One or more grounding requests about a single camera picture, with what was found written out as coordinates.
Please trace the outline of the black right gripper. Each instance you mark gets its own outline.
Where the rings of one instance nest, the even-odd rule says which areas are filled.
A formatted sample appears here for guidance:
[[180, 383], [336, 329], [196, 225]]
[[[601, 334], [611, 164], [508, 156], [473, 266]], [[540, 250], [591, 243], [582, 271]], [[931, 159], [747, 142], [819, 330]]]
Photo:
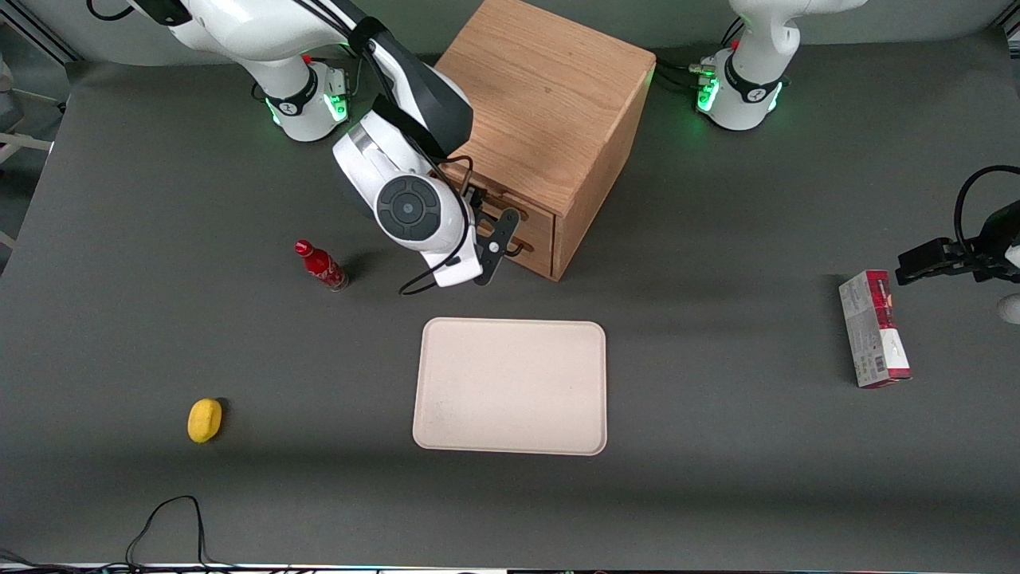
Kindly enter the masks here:
[[476, 184], [461, 184], [460, 196], [469, 208], [469, 232], [477, 234], [481, 229], [484, 234], [491, 234], [498, 219], [484, 212], [484, 200], [488, 190]]

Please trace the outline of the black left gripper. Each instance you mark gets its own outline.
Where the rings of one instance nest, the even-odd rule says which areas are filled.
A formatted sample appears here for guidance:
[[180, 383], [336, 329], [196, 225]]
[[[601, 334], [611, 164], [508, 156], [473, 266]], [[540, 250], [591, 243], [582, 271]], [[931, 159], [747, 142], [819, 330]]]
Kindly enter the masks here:
[[1019, 283], [1018, 263], [1008, 258], [1018, 251], [1019, 201], [999, 208], [985, 219], [978, 234], [960, 238], [934, 238], [903, 252], [897, 257], [896, 280], [907, 286], [926, 277], [957, 276], [971, 273], [976, 282], [999, 279]]

